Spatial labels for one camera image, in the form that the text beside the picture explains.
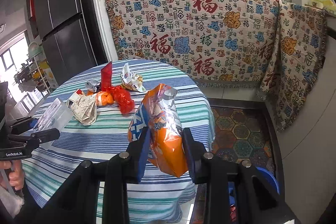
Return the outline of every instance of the round table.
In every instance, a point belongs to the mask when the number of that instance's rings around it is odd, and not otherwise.
[[[113,85],[121,84],[120,72],[127,62],[131,70],[143,76],[146,90],[153,89],[159,83],[178,90],[175,104],[183,128],[189,127],[194,139],[210,149],[214,138],[213,114],[208,100],[196,84],[171,65],[134,59],[113,63]],[[35,117],[40,117],[56,97],[65,102],[76,89],[85,91],[84,84],[89,79],[100,80],[100,70],[103,67],[101,65],[86,70],[66,81],[49,95]],[[72,118],[49,150],[40,147],[33,151],[32,158],[22,161],[27,186],[39,206],[45,205],[83,160],[109,160],[126,150],[129,144],[127,130],[144,94],[131,91],[135,108],[129,115],[122,115],[118,105],[113,104],[97,107],[97,120],[90,126],[84,126]],[[141,183],[128,184],[127,188],[131,223],[146,223],[156,219],[179,221],[179,203],[191,200],[195,195],[194,184],[188,172],[176,178],[162,173],[149,162]],[[97,223],[101,223],[103,193],[104,184],[101,183]]]

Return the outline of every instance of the clear plastic container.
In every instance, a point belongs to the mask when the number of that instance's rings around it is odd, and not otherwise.
[[[59,132],[67,125],[73,116],[72,111],[60,99],[56,98],[48,109],[39,118],[33,128],[33,132],[57,128]],[[40,146],[50,149],[54,141],[43,143]]]

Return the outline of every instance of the metal screw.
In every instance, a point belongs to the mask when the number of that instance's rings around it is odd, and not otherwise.
[[[128,152],[121,152],[119,154],[119,157],[122,159],[127,159],[129,157],[129,153]]]
[[[241,162],[241,164],[242,164],[244,167],[247,167],[247,168],[252,166],[252,163],[251,163],[250,160],[243,160],[243,161]]]
[[[211,153],[211,152],[205,152],[203,154],[203,157],[206,158],[207,160],[211,160],[213,158],[213,153]]]
[[[91,165],[91,162],[89,160],[82,161],[81,166],[84,168],[88,168]]]

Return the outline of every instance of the red wrapper in trash can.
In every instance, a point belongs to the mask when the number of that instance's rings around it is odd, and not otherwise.
[[[112,62],[108,63],[100,70],[101,74],[101,90],[107,91],[106,88],[112,85]]]
[[[122,114],[128,114],[134,109],[134,100],[131,99],[131,94],[126,89],[118,85],[109,86],[106,91],[110,92],[117,101]]]

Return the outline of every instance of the refrigerator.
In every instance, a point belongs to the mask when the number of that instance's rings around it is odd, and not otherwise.
[[[58,83],[107,62],[93,0],[34,0],[38,34]]]

